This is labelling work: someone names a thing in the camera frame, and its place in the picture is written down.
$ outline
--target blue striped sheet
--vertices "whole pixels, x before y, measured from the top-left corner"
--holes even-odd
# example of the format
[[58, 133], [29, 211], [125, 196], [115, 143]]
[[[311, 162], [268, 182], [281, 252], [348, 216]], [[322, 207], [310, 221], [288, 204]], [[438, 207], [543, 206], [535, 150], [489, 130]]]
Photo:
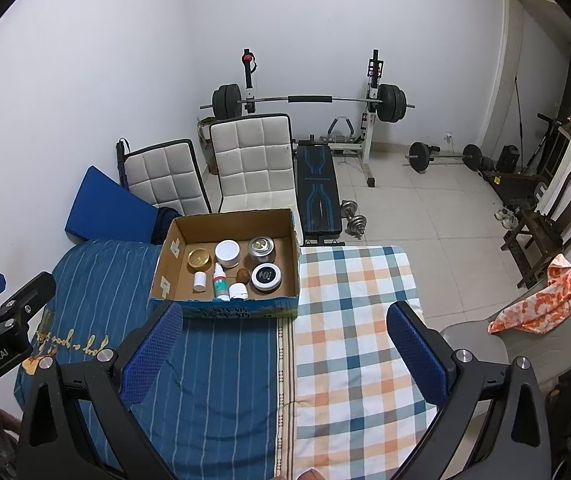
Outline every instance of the blue striped sheet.
[[[83, 348], [96, 352], [105, 336], [106, 346], [116, 348], [153, 308], [149, 290], [160, 249], [93, 240], [70, 250], [53, 271], [57, 292], [47, 306], [53, 312], [51, 336], [41, 353], [48, 352], [53, 336], [69, 345], [58, 345], [61, 364], [93, 358]], [[275, 319], [184, 320], [146, 398], [131, 409], [178, 478], [274, 476], [276, 333]], [[15, 396], [22, 407], [31, 380], [20, 367]], [[89, 402], [82, 402], [82, 412], [99, 456], [118, 466]]]

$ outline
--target metal bolt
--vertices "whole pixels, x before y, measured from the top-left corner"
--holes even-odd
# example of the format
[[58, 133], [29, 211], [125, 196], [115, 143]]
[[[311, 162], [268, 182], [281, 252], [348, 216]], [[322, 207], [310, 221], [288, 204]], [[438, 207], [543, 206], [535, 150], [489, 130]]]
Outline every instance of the metal bolt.
[[469, 350], [457, 350], [456, 351], [456, 358], [459, 359], [459, 361], [461, 361], [462, 363], [469, 363], [470, 361], [472, 361], [472, 352], [470, 352]]
[[39, 361], [39, 368], [43, 368], [44, 370], [46, 370], [52, 366], [52, 363], [54, 363], [53, 359], [49, 355], [47, 355], [41, 358], [41, 360]]
[[97, 360], [102, 363], [107, 363], [114, 357], [115, 353], [110, 348], [105, 348], [97, 354]]
[[519, 356], [517, 357], [517, 366], [527, 370], [530, 367], [530, 361], [527, 357]]

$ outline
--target wooden chair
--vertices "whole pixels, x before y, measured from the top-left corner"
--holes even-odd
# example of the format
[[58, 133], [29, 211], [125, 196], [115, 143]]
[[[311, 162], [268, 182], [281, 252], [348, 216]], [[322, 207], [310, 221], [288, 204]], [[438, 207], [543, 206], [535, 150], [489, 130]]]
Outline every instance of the wooden chair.
[[525, 245], [526, 249], [534, 242], [541, 251], [539, 260], [529, 269], [522, 268], [521, 265], [518, 265], [519, 262], [517, 262], [521, 270], [521, 275], [523, 276], [523, 280], [521, 280], [517, 286], [522, 286], [536, 279], [537, 275], [547, 268], [548, 264], [557, 254], [571, 247], [571, 237], [568, 238], [568, 240], [563, 240], [563, 234], [571, 227], [571, 199], [558, 218], [556, 220], [552, 219], [570, 182], [571, 171], [568, 173], [561, 187], [561, 192], [557, 195], [552, 208], [547, 214], [542, 214], [539, 211], [523, 211], [517, 228], [507, 232], [504, 237], [505, 243], [501, 246], [502, 251], [507, 250], [509, 246], [516, 241], [517, 235], [520, 234], [531, 236], [531, 239], [528, 240], [528, 243]]

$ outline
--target gold jar lid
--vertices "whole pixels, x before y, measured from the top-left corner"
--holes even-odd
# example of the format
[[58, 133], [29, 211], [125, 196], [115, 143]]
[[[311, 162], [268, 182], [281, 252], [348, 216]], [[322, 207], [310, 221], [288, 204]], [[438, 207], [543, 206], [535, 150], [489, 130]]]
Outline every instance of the gold jar lid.
[[188, 254], [188, 267], [195, 272], [206, 272], [211, 265], [210, 253], [201, 247]]

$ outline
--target black weight plate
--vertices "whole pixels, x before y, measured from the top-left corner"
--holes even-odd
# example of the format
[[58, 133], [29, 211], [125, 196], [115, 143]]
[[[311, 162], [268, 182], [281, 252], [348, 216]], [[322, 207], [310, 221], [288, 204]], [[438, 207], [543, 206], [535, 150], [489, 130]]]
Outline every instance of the black weight plate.
[[408, 109], [408, 102], [405, 98], [405, 92], [399, 88], [401, 92], [401, 99], [397, 99], [397, 108], [401, 109], [401, 114], [399, 115], [399, 120], [401, 121], [405, 117], [405, 112]]
[[472, 171], [479, 171], [482, 158], [481, 149], [476, 144], [468, 144], [463, 149], [463, 163]]
[[405, 93], [401, 90], [398, 86], [392, 85], [392, 91], [394, 92], [394, 114], [392, 116], [391, 123], [395, 123], [403, 119], [406, 110], [406, 100], [405, 100]]
[[226, 85], [226, 111], [228, 119], [242, 116], [242, 104], [239, 102], [242, 98], [242, 91], [239, 85]]
[[384, 123], [391, 123], [396, 108], [396, 98], [391, 85], [379, 85], [377, 91], [377, 99], [381, 101], [376, 105], [376, 115], [379, 120]]
[[226, 86], [219, 86], [212, 94], [212, 111], [214, 118], [219, 121], [228, 118], [228, 112], [226, 111]]
[[430, 150], [427, 144], [423, 142], [413, 142], [411, 147], [409, 147], [408, 155], [411, 157], [416, 156], [416, 158], [410, 158], [408, 160], [412, 169], [417, 173], [425, 171], [430, 164]]

